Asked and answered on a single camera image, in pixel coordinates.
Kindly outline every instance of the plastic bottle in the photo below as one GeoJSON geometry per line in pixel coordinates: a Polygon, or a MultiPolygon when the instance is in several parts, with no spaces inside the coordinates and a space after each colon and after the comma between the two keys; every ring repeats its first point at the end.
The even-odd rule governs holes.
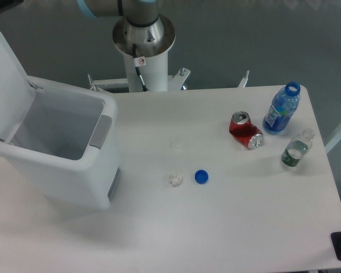
{"type": "Polygon", "coordinates": [[[263,121],[264,129],[272,135],[282,132],[297,110],[301,86],[291,81],[274,96],[272,105],[263,121]]]}
{"type": "Polygon", "coordinates": [[[302,134],[292,138],[282,154],[284,164],[295,167],[305,154],[312,148],[314,131],[305,129],[302,134]]]}

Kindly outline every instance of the trash bin lid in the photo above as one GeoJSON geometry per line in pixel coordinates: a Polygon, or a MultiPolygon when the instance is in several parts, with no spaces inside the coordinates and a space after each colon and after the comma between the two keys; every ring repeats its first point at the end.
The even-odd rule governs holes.
{"type": "Polygon", "coordinates": [[[0,32],[0,140],[15,134],[29,110],[35,89],[28,75],[0,32]]]}

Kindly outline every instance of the warning sticker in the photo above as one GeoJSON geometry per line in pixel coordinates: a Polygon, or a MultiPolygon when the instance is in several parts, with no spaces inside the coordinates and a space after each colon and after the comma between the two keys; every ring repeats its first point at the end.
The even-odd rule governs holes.
{"type": "Polygon", "coordinates": [[[143,65],[146,65],[145,57],[138,57],[134,58],[134,64],[136,67],[142,67],[143,65]]]}

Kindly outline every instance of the aluminum can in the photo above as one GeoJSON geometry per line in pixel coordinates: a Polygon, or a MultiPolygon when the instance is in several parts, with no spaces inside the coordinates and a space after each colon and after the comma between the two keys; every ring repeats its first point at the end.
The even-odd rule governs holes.
{"type": "Polygon", "coordinates": [[[229,132],[249,150],[258,148],[263,144],[263,133],[251,123],[249,114],[244,111],[232,115],[229,132]]]}

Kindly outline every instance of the blue plastic bottle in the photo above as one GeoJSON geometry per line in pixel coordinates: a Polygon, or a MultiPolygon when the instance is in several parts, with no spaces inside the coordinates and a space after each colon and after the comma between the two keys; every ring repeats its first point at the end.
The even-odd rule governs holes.
{"type": "Polygon", "coordinates": [[[268,133],[277,135],[284,130],[297,110],[300,91],[300,85],[291,81],[274,96],[272,105],[263,121],[263,127],[268,133]]]}

